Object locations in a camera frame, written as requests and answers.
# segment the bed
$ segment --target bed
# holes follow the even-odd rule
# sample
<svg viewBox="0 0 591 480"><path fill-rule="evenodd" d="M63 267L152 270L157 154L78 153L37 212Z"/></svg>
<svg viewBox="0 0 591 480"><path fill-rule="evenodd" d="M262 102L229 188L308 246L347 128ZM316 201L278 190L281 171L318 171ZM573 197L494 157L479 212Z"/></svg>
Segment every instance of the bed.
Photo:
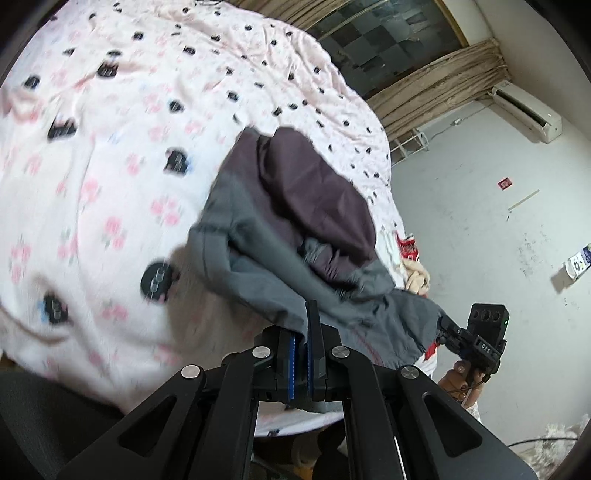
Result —
<svg viewBox="0 0 591 480"><path fill-rule="evenodd" d="M183 365L252 346L267 322L207 291L185 251L245 127L310 139L367 200L378 256L404 287L384 130L288 24L224 2L71 0L0 101L0 348L29 371L128 412ZM159 262L178 282L147 301L142 278ZM256 434L341 415L283 409L262 408Z"/></svg>

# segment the red card on wall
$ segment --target red card on wall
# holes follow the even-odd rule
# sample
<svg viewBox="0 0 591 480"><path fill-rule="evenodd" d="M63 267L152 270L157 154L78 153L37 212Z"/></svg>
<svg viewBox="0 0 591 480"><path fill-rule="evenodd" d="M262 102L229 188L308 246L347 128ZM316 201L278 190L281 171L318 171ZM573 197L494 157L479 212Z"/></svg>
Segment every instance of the red card on wall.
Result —
<svg viewBox="0 0 591 480"><path fill-rule="evenodd" d="M509 179L502 179L499 183L498 183L499 187L501 187L501 190L505 190L508 189L511 185L513 185L513 182L510 181Z"/></svg>

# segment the white wall-mounted air conditioner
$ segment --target white wall-mounted air conditioner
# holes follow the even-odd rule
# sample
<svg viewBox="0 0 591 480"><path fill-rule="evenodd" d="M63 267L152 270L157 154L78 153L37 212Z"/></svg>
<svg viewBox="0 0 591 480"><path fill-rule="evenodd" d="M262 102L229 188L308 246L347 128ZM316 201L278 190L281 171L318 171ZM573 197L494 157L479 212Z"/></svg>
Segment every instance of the white wall-mounted air conditioner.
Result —
<svg viewBox="0 0 591 480"><path fill-rule="evenodd" d="M492 88L492 97L498 105L517 117L542 142L550 143L562 133L562 117L525 90L504 80Z"/></svg>

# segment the metal screw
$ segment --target metal screw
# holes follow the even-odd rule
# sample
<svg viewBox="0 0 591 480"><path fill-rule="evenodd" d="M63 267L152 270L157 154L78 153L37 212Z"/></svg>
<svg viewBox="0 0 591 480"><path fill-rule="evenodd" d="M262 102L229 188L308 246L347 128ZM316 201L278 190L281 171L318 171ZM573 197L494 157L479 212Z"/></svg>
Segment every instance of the metal screw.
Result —
<svg viewBox="0 0 591 480"><path fill-rule="evenodd" d="M402 376L408 380L418 378L418 368L416 367L403 367L401 373Z"/></svg>
<svg viewBox="0 0 591 480"><path fill-rule="evenodd" d="M271 354L271 349L267 346L258 346L252 350L252 356L255 358L267 358Z"/></svg>
<svg viewBox="0 0 591 480"><path fill-rule="evenodd" d="M332 353L335 358L347 358L351 352L347 347L339 345L333 347L330 353Z"/></svg>
<svg viewBox="0 0 591 480"><path fill-rule="evenodd" d="M181 370L181 375L184 378L197 378L201 373L201 369L197 365L187 365Z"/></svg>

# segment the beige cloth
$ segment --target beige cloth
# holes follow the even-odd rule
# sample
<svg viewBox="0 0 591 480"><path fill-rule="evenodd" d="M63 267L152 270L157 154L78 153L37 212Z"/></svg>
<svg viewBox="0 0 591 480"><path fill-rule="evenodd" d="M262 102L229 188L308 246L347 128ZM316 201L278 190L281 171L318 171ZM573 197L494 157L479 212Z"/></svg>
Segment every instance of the beige cloth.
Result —
<svg viewBox="0 0 591 480"><path fill-rule="evenodd" d="M408 273L408 280L404 289L417 295L425 295L431 287L429 283L431 276L427 269L421 265L421 262L409 258L403 258L402 264Z"/></svg>
<svg viewBox="0 0 591 480"><path fill-rule="evenodd" d="M368 105L392 141L505 79L505 60L491 38L432 61L371 97Z"/></svg>
<svg viewBox="0 0 591 480"><path fill-rule="evenodd" d="M229 0L232 5L276 18L302 30L327 17L349 0Z"/></svg>

